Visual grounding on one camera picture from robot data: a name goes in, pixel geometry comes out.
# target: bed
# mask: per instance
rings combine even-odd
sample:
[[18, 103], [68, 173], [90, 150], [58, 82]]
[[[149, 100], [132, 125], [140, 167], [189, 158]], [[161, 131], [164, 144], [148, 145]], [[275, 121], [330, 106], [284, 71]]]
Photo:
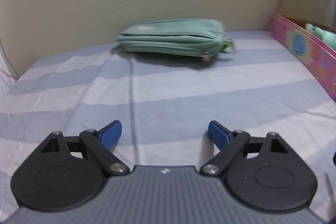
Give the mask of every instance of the bed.
[[52, 131], [65, 136], [115, 119], [114, 154], [128, 166], [195, 165], [217, 148], [211, 120], [264, 137], [276, 131], [318, 178], [311, 209], [336, 214], [336, 105], [320, 83], [269, 32], [227, 32], [236, 55], [210, 67], [186, 57], [90, 47], [36, 62], [0, 103], [0, 221], [16, 209], [11, 175]]

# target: screw head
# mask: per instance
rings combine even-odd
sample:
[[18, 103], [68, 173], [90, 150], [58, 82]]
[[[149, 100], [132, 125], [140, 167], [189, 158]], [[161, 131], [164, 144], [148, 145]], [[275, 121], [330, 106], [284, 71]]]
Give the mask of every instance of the screw head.
[[122, 163], [116, 163], [116, 164], [112, 164], [110, 166], [110, 170], [112, 172], [116, 172], [116, 173], [122, 173], [125, 172], [127, 169], [127, 166], [122, 164]]
[[218, 172], [219, 168], [216, 165], [213, 164], [207, 164], [204, 165], [202, 168], [203, 172], [206, 174], [215, 174]]

